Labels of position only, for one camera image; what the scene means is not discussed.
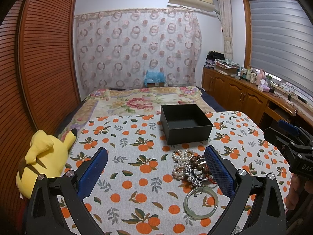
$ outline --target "wooden window frame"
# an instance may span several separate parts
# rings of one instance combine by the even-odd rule
[[[246,21],[246,50],[244,67],[249,68],[251,63],[251,52],[252,52],[251,10],[249,1],[248,0],[243,1]]]

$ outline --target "zebra blind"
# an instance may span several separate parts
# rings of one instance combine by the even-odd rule
[[[249,0],[251,67],[313,96],[313,26],[296,0]]]

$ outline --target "louvered wooden door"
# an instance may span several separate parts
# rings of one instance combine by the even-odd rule
[[[53,134],[79,103],[74,5],[17,0],[0,25],[0,218],[12,224],[22,204],[15,176],[32,135]]]

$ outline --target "human hand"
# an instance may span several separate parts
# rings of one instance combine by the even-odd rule
[[[300,188],[300,185],[300,178],[298,177],[298,175],[293,174],[290,181],[289,193],[286,198],[286,208],[289,210],[294,210],[299,201],[299,195],[297,193],[297,190]],[[313,180],[306,181],[304,189],[308,193],[313,194]]]

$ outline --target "green bangle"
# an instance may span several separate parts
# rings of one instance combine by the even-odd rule
[[[205,193],[211,195],[211,196],[214,198],[214,201],[215,201],[213,210],[212,210],[210,213],[208,213],[208,214],[206,214],[206,215],[204,215],[204,216],[196,215],[196,214],[193,213],[193,212],[191,211],[191,209],[188,207],[188,199],[189,199],[189,197],[190,197],[192,194],[197,193],[197,192],[205,192]],[[208,217],[212,216],[212,215],[215,213],[218,204],[219,204],[219,199],[218,199],[216,193],[215,193],[212,189],[210,189],[210,188],[208,188],[208,187],[197,187],[197,188],[194,188],[194,189],[192,189],[192,190],[186,195],[186,197],[185,197],[185,199],[184,199],[184,209],[185,209],[186,213],[187,213],[189,216],[191,216],[191,217],[193,217],[194,219],[196,219],[196,220],[201,220],[201,219],[208,218]]]

